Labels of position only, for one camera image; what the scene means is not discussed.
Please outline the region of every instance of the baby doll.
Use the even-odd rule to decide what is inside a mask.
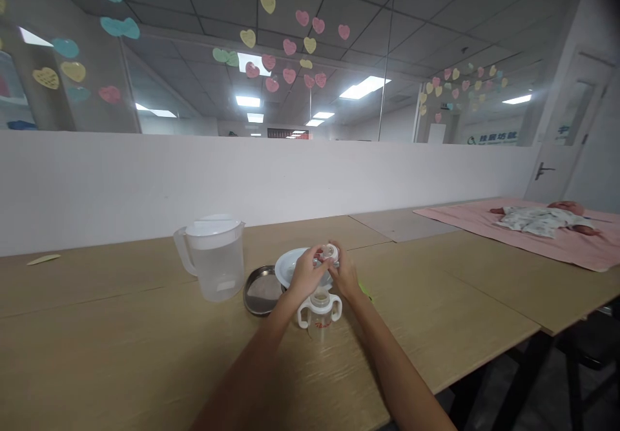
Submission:
[[[503,207],[493,208],[491,213],[505,215],[496,222],[498,226],[513,231],[527,232],[542,237],[555,238],[555,230],[567,227],[578,233],[594,236],[601,232],[583,217],[585,208],[577,202],[554,202],[543,207]]]

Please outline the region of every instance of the pitcher lid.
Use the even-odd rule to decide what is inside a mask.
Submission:
[[[232,231],[241,224],[241,220],[231,215],[209,215],[197,219],[187,226],[185,233],[192,237],[206,237]]]

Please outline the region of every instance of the ceiling light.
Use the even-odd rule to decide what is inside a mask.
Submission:
[[[325,111],[319,111],[318,113],[316,113],[313,118],[317,118],[317,119],[329,119],[334,115],[334,113],[328,113]]]
[[[32,32],[29,32],[22,27],[19,28],[19,31],[21,32],[21,36],[25,43],[30,43],[31,45],[41,45],[42,47],[53,47],[53,45],[48,41],[43,40],[41,37],[37,37]]]
[[[391,82],[391,79],[385,79],[386,83]],[[359,100],[365,97],[371,92],[383,87],[383,79],[370,76],[361,81],[358,85],[352,85],[345,92],[340,95],[340,98],[348,98],[349,100]]]
[[[237,105],[258,108],[260,106],[260,98],[236,96]]]
[[[502,101],[502,103],[507,103],[508,105],[516,105],[518,103],[525,103],[526,101],[529,101],[530,98],[532,98],[532,95],[525,95],[518,98],[512,98],[511,100],[504,100]]]
[[[239,72],[245,73],[245,65],[248,63],[254,63],[254,66],[260,69],[261,76],[270,76],[271,71],[263,66],[263,59],[260,56],[248,55],[246,53],[237,53],[239,57]]]
[[[247,120],[250,122],[263,122],[263,116],[262,113],[248,113]]]
[[[174,113],[168,110],[149,110],[149,111],[151,111],[151,113],[155,114],[156,116],[159,116],[160,118],[176,118]]]

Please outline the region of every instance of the pink mat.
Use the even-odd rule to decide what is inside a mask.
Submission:
[[[555,239],[550,239],[511,231],[493,224],[502,216],[494,215],[489,210],[504,206],[546,206],[546,204],[525,202],[514,198],[496,198],[463,205],[423,208],[413,212],[513,247],[561,262],[576,264],[592,271],[607,271],[612,266],[620,264],[620,215],[586,210],[585,216],[593,218],[592,224],[603,232],[601,235],[590,237],[561,228],[555,232]]]

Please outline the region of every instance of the door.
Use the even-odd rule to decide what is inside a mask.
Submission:
[[[552,113],[526,200],[551,203],[564,196],[594,114],[614,66],[583,51],[575,53]]]

